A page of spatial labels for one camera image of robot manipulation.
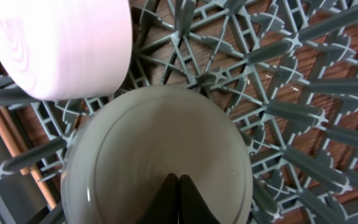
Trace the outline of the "grey bowl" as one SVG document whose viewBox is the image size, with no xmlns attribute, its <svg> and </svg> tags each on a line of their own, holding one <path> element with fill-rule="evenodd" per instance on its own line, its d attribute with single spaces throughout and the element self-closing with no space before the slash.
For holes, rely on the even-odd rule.
<svg viewBox="0 0 358 224">
<path fill-rule="evenodd" d="M 66 221 L 135 223 L 170 173 L 190 176 L 218 222 L 247 221 L 250 159 L 225 112 L 184 88 L 129 91 L 73 136 L 61 180 Z"/>
</svg>

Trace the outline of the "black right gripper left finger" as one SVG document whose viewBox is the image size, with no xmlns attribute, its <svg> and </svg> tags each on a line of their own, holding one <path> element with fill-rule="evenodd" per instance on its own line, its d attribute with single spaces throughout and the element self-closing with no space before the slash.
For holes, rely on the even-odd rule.
<svg viewBox="0 0 358 224">
<path fill-rule="evenodd" d="M 137 224 L 177 224 L 179 213 L 178 177 L 169 173 Z"/>
</svg>

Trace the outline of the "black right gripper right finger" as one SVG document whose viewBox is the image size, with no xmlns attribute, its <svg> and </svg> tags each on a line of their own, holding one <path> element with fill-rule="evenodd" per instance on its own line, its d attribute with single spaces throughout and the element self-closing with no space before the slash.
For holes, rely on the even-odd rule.
<svg viewBox="0 0 358 224">
<path fill-rule="evenodd" d="M 179 180 L 179 224 L 220 224 L 189 175 Z"/>
</svg>

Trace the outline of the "pink bowl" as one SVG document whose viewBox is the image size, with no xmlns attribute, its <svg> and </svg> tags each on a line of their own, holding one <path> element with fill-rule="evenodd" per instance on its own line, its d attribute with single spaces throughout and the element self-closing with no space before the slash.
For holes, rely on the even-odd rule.
<svg viewBox="0 0 358 224">
<path fill-rule="evenodd" d="M 131 54 L 128 0 L 0 0 L 0 62 L 36 99 L 110 95 Z"/>
</svg>

